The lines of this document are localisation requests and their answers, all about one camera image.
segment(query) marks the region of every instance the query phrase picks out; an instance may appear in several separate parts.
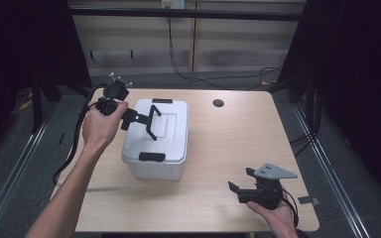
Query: hand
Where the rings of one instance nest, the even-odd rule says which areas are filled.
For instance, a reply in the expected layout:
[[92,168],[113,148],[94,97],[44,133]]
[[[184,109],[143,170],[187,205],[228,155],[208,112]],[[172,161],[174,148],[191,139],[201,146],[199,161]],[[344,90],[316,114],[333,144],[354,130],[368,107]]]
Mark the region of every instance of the hand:
[[84,121],[82,123],[82,137],[84,139],[84,148],[90,148],[103,152],[113,141],[118,130],[123,113],[128,109],[128,102],[118,102],[117,109],[110,115],[102,115],[90,103]]
[[[287,194],[283,191],[283,196],[287,198]],[[247,206],[254,212],[261,215],[268,223],[275,237],[288,238],[298,237],[296,227],[293,221],[293,212],[290,206],[283,200],[275,210],[268,210],[260,204],[249,201]]]

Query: gray floor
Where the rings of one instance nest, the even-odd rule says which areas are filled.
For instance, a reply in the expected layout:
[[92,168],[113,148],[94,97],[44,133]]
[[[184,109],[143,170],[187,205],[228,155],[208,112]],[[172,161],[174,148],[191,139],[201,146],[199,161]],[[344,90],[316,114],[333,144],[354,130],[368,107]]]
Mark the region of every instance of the gray floor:
[[[207,78],[256,73],[259,71],[201,72],[187,73],[186,75]],[[137,88],[219,89],[212,85],[214,83],[228,89],[244,90],[260,83],[254,90],[263,90],[268,87],[267,83],[276,79],[278,73],[275,71],[263,76],[264,83],[260,83],[261,78],[256,76],[213,79],[209,81],[211,84],[207,84],[203,81],[192,82],[180,78],[174,73],[124,75],[122,79]],[[107,80],[109,80],[107,77],[95,77],[92,82],[96,84]],[[62,87],[61,90],[63,99],[58,103],[42,141],[0,219],[0,237],[23,237],[51,196],[54,188],[52,175],[68,155],[73,127],[84,100],[83,97],[73,94],[66,88]],[[289,140],[299,138],[304,132],[296,117],[294,104],[288,100],[287,91],[280,90],[274,93],[273,97]],[[0,141],[0,188],[11,173],[24,145],[27,144],[31,136],[32,120],[31,107],[24,111],[15,108],[8,119]],[[361,158],[355,150],[346,146],[343,134],[325,112],[321,121],[318,137],[332,163],[332,167],[339,176],[353,205],[361,215],[370,237],[381,237],[381,185],[364,168]],[[294,151],[297,152],[302,146],[295,147]],[[320,228],[318,231],[310,232],[309,236],[355,237],[313,150],[307,147],[296,159],[310,196],[317,197],[320,201],[320,204],[315,206]],[[262,233],[260,236],[271,237],[271,234]],[[102,234],[78,233],[76,237],[102,237]]]

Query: container lid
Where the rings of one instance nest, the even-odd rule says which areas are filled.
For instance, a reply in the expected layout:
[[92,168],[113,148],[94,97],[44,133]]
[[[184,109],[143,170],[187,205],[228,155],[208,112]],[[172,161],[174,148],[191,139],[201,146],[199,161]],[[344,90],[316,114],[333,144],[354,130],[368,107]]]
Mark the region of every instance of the container lid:
[[157,141],[147,133],[146,125],[131,123],[123,144],[122,159],[136,161],[141,156],[141,161],[143,157],[152,157],[155,162],[181,163],[187,153],[188,104],[177,100],[140,99],[135,110],[149,115],[152,105],[161,112],[161,116],[154,113],[151,125]]

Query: wooden table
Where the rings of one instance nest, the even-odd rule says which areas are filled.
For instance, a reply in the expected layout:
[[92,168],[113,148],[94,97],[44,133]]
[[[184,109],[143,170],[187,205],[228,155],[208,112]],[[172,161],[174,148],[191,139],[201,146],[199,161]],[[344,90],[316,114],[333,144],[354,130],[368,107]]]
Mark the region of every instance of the wooden table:
[[[97,90],[94,99],[101,96]],[[282,179],[286,190],[307,196],[302,175],[271,94],[259,91],[130,89],[134,108],[141,98],[183,100],[190,106],[187,160],[179,181],[135,179],[121,159],[126,132],[106,149],[88,187],[76,231],[95,232],[256,232],[266,221],[228,188],[255,188],[245,168],[271,163],[298,178]],[[224,106],[215,107],[221,99]],[[82,148],[79,141],[77,155]],[[77,156],[60,177],[62,182]],[[311,204],[300,205],[299,228],[318,229]]]

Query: plastic storage box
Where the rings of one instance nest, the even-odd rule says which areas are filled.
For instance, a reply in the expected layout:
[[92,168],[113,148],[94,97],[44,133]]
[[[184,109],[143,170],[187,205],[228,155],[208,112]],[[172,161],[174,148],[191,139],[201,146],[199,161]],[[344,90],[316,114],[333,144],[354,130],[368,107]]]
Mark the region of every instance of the plastic storage box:
[[155,105],[161,116],[154,113],[151,132],[146,125],[132,123],[122,150],[122,160],[136,179],[179,180],[187,156],[189,107],[184,101],[141,99],[135,110],[149,115]]

